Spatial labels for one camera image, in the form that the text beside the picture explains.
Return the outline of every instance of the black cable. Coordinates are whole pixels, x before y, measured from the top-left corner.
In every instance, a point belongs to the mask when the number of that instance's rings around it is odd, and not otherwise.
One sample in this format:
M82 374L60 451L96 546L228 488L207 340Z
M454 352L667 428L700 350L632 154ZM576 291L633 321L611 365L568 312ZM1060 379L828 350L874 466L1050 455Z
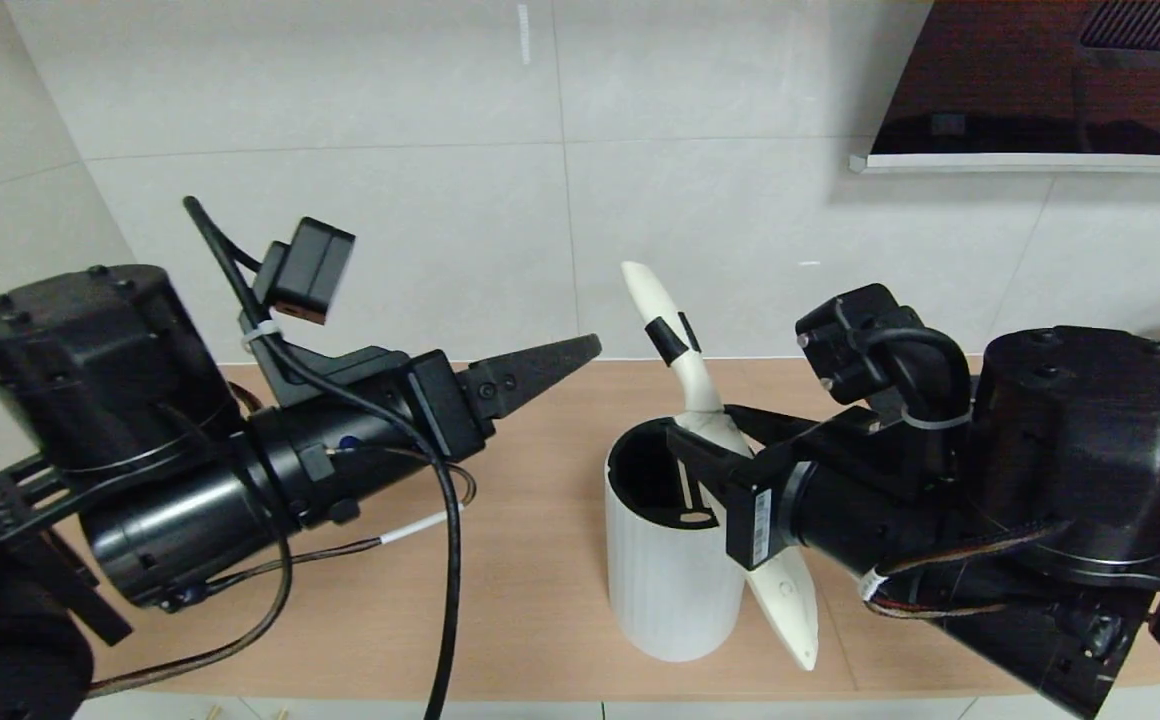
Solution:
M370 446L363 446L362 450L368 450ZM396 452L397 454L407 456L419 456L422 460L425 457L419 452L412 452L409 450L403 450L403 448L376 448L375 450L384 450L387 452ZM470 473L469 470L463 468L461 465L449 465L451 471L455 471L457 475L465 479L465 497L461 499L461 504L464 507L470 507L474 502L474 497L478 496L478 479L474 474ZM331 560L333 557L346 557L356 555L360 552L367 552L371 548L382 546L383 540L379 537L362 538L358 541L350 541L345 544L339 544L334 547L327 547L322 550L316 550L312 552L302 552L299 555L292 557L292 563L300 565L302 562L316 562L319 560ZM245 583L246 580L256 577L258 575L263 575L266 573L271 573L282 568L282 561L270 560L261 565L254 566L254 568L247 568L246 570L238 570L237 573L224 575L223 579L215 579L206 583L206 597L215 596L216 594L227 591L227 589Z
M242 266L242 268L246 268L252 272L260 272L259 260L247 255L247 250L242 250L241 247L233 245L233 241L229 240L229 238L224 237L222 240L225 243L225 250L229 250L229 257L233 259L234 263Z
M949 365L951 387L949 416L941 420L956 420L967 413L972 405L972 373L967 368L967 355L963 354L963 348L954 339L933 328L878 328L856 333L855 347L868 354L877 346L892 342L918 342L938 350Z
M193 218L193 224L197 225L197 230L202 233L211 254L215 255L216 264L220 266L233 294L242 305L242 314L246 315L247 323L251 323L252 328L260 328L261 323L271 322L269 310L260 305L255 293L251 291L242 278L242 274L238 271L237 259L229 252L229 246L232 242L219 227L216 227L196 197L184 197L183 203L188 214ZM292 355L287 342L281 337L263 334L259 341L264 343L266 350L269 350L274 359L287 365L291 372L299 374L310 386L356 406L365 414L387 421L398 432L415 443L416 450L425 456L425 459L433 465L435 473L438 474L438 486L442 486L442 500L447 509L447 594L443 609L442 642L438 647L438 666L437 670L434 671L428 707L425 708L425 720L438 720L447 701L447 689L451 684L452 666L456 657L456 630L458 614L461 614L461 508L456 500L456 483L452 482L451 473L447 470L442 456L434 450L425 434L420 432L407 419L403 419L401 415L356 395L350 390L316 373L314 370L300 363L300 359Z
M209 448L213 454L220 454L215 441L208 437L208 434L202 432L202 428L200 428L196 423L193 423L193 420L184 416L181 410L165 403L160 403L158 407L160 410L164 410L164 413L167 413L171 419L176 421L176 423L183 429L190 432L193 437L200 439L202 445ZM278 591L274 596L273 605L269 606L269 611L266 612L264 618L261 619L254 628L247 630L247 632L235 641L224 643L223 646L215 648L215 650L201 652L197 653L197 655L164 662L160 666L144 667L144 669L140 670L115 675L113 678L90 683L90 689L87 691L88 700L90 700L90 698L129 691L129 689L145 688L145 685L176 678L179 675L198 670L201 667L212 666L215 662L233 657L237 653L246 650L246 648L251 647L251 645L256 642L258 639L264 637L264 633L268 633L269 628L273 628L274 623L277 623L278 616L282 614L283 609L287 609L287 601L291 597L291 584L293 577L291 544L287 541L287 533L283 533L282 528L278 528L278 522L274 518L273 509L269 507L269 501L266 500L264 494L260 492L260 488L252 482L251 475L247 475L246 473L235 474L238 480L241 480L242 486L246 487L247 492L251 493L252 497L260 503L261 510L264 512L264 528L269 530L269 534L273 537L273 540L278 544L278 562L280 568L282 568L282 579L280 580Z

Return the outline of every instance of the black tape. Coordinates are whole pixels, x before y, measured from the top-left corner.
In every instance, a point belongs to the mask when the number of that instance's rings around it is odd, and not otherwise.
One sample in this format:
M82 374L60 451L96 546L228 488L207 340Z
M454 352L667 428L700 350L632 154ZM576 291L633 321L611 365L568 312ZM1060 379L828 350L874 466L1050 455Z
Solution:
M668 327L664 318L652 320L644 329L647 332L647 337L652 339L652 346L655 346L657 351L661 354L664 364L672 365L673 361L679 359L682 354L688 351L682 339L677 337L677 334Z
M695 340L695 330L691 329L691 323L686 321L686 313L679 313L677 318L682 320L682 328L686 329L686 341L691 343L691 350L699 351L699 341Z

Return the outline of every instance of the wire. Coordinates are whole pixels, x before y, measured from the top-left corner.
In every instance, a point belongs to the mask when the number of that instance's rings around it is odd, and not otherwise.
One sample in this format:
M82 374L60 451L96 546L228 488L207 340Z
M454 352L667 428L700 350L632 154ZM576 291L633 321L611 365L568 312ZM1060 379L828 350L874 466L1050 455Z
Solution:
M237 296L238 301L242 305L247 323L259 328L264 320L271 320L269 310L260 305L255 293L251 291L242 278L242 274L238 271L237 257L229 250L232 245L229 238L219 227L216 227L196 197L184 197L183 203L188 214L193 218L193 224L197 225L197 230L202 233L211 254L215 255L216 264L220 266L229 286L233 290L233 296ZM287 365L287 369L291 370L292 373L299 374L310 386L358 407L365 414L387 421L398 432L415 443L416 450L425 456L425 459L433 465L435 473L438 474L438 486L442 487L442 500L447 510L447 591L443 606L442 641L438 645L438 666L434 671L433 689L429 691L429 703L425 708L425 720L438 720L447 701L447 689L451 685L451 672L456 657L456 630L458 616L461 616L461 503L456 500L456 483L452 482L451 473L449 473L442 456L438 456L438 452L434 450L425 434L420 432L407 419L403 419L401 415L385 409L364 397L356 395L355 392L316 373L314 370L300 363L292 355L287 342L281 337L274 336L274 334L263 334L258 340L264 343L266 350L269 350L274 359Z
M949 562L960 562L967 560L983 560L986 557L1005 555L1005 553L1027 546L1035 541L1042 541L1061 530L1068 529L1073 519L1037 521L1022 528L1005 530L1001 533L979 536L966 541L959 541L944 548L928 550L914 555L898 557L897 559L880 562L877 566L877 574L883 577L892 577L908 570L929 568L933 565L945 565Z
M954 339L933 328L878 328L860 332L856 336L856 348L865 354L873 347L892 342L918 342L938 350L949 365L952 393L951 409L947 414L949 416L940 421L956 420L967 413L972 403L972 374L967 368L967 356Z
M1037 598L1005 598L996 601L985 601L964 603L964 605L918 605L918 603L900 602L887 597L876 597L882 586L896 575L931 568L937 565L950 562L970 562L984 560L987 557L1005 555L1015 552L1028 544L1042 541L1056 533L1063 532L1073 524L1072 519L1043 519L1037 523L1029 523L1022 528L1005 530L1001 533L979 536L965 539L936 550L927 550L912 553L907 557L897 557L875 565L860 580L860 599L864 601L864 606L877 614L885 614L887 618L901 618L906 620L935 620L940 618L964 618L970 614L986 614L986 612L1000 612L1009 608L1022 606L1050 606L1046 601Z
M204 446L209 448L213 454L220 454L215 441L208 437L208 434L202 432L202 428L200 428L196 423L193 423L193 421L184 416L181 410L165 403L159 403L158 407L160 410L164 410L164 413L167 413L176 420L179 424L193 435L193 437L204 443ZM278 544L278 562L280 568L282 568L282 579L280 580L278 591L273 598L273 605L269 606L269 611L264 612L264 618L261 619L254 628L247 630L247 632L235 641L224 643L223 646L215 648L215 650L202 652L200 655L191 655L190 657L164 662L160 666L145 667L145 669L142 670L124 672L122 675L113 676L113 678L92 683L90 689L87 691L88 700L90 700L90 698L129 691L129 689L145 688L145 685L176 678L179 675L198 670L201 667L212 666L215 662L233 657L237 653L246 650L246 648L251 647L251 645L256 642L258 639L264 637L264 633L268 633L269 628L273 628L274 623L277 623L278 616L282 614L283 609L287 609L287 601L291 597L291 584L293 577L291 544L287 541L287 533L282 532L282 528L280 528L277 519L274 518L273 509L269 507L269 501L266 500L264 494L260 492L260 488L252 482L251 475L247 475L246 473L234 474L237 474L238 480L241 480L242 486L246 487L252 497L255 497L256 502L260 503L261 511L263 511L264 515L264 528L269 530L269 534L273 537L273 540Z
M409 450L403 450L403 448L376 448L376 450L384 450L387 452L396 452L397 454L411 454L423 459L425 457L419 452L412 452ZM461 506L470 507L474 502L474 497L478 497L478 479L474 474L470 473L469 470L463 468L461 465L449 465L449 468L455 471L457 475L465 479L465 497L461 499ZM331 560L333 557L346 557L356 555L360 552L367 552L371 548L379 547L384 544L382 537L370 537L362 538L360 541L350 541L345 544L339 544L336 547L327 547L322 550L316 550L312 552L302 552L299 555L292 557L292 563L300 565L302 562L316 562L319 560ZM216 594L227 591L227 589L246 582L256 577L258 575L263 575L266 573L271 573L282 568L282 561L270 560L269 562L263 562L256 565L255 568L247 568L246 570L239 570L231 575L225 575L223 579L215 579L206 583L206 596L215 596Z
M247 255L247 250L242 250L241 247L234 245L232 240L229 240L229 238L222 237L222 240L224 241L224 249L229 250L229 257L233 259L234 263L242 266L242 268L246 268L252 272L260 272L259 260Z
M929 605L911 605L908 602L896 602L887 598L871 599L864 606L877 614L900 620L940 620L944 618L967 618L971 614L989 614L1009 609L1010 603L992 602L988 605L965 605L936 608Z

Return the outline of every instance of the robotic arm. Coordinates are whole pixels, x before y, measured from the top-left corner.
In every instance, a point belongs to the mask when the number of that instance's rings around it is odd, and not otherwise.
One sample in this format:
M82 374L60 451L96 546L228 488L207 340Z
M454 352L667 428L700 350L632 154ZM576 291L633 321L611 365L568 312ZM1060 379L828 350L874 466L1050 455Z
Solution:
M817 423L728 406L766 446L752 460L668 429L725 506L728 555L753 569L814 547L860 577L868 609L930 623L1095 717L1144 621L1160 643L1160 342L1014 333L976 383L955 342L878 284L796 329L833 398L868 407Z
M0 400L39 454L0 471L0 720L73 717L86 697L172 678L255 642L291 592L292 565L387 541L292 557L288 536L348 523L358 502L433 466L448 521L447 606L426 717L451 675L461 525L454 465L503 419L599 355L586 336L480 359L365 347L325 357L282 340L269 308L321 322L353 237L305 218L291 243L248 259L195 199L186 208L242 305L278 405L242 417L167 272L94 266L0 294ZM242 281L237 266L256 278ZM92 682L74 626L106 643L132 632L53 526L78 515L100 569L138 608L176 612L261 570L281 569L269 614L229 646ZM443 514L420 525L442 521ZM280 560L220 577L277 544Z

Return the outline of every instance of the barcode label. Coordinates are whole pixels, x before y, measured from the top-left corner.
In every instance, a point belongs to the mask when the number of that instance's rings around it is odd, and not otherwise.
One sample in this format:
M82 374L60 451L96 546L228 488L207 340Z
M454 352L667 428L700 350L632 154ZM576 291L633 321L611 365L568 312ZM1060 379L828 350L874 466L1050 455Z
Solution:
M753 502L753 563L767 559L771 552L771 488L757 494Z

